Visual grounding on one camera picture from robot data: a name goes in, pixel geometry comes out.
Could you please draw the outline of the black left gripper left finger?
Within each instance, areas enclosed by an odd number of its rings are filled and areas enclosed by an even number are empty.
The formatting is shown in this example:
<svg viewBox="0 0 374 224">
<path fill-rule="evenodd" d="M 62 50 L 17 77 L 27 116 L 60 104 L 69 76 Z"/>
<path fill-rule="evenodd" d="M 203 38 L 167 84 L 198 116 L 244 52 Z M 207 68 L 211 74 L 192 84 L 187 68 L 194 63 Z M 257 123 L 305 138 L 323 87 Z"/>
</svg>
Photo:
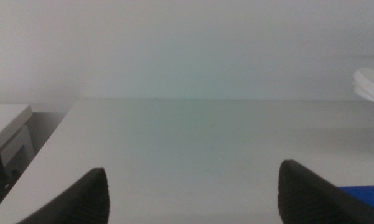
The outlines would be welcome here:
<svg viewBox="0 0 374 224">
<path fill-rule="evenodd" d="M 94 168 L 21 224 L 107 224 L 110 214 L 108 181 Z"/>
</svg>

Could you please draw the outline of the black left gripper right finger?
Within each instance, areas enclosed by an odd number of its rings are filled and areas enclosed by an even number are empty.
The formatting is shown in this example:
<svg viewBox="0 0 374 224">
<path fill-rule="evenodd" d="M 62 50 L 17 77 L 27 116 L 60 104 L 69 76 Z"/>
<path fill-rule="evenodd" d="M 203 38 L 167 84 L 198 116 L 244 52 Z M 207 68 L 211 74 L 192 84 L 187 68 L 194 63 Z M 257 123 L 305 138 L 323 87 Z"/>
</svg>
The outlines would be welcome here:
<svg viewBox="0 0 374 224">
<path fill-rule="evenodd" d="M 283 223 L 374 223 L 374 205 L 294 160 L 282 161 L 278 210 Z"/>
</svg>

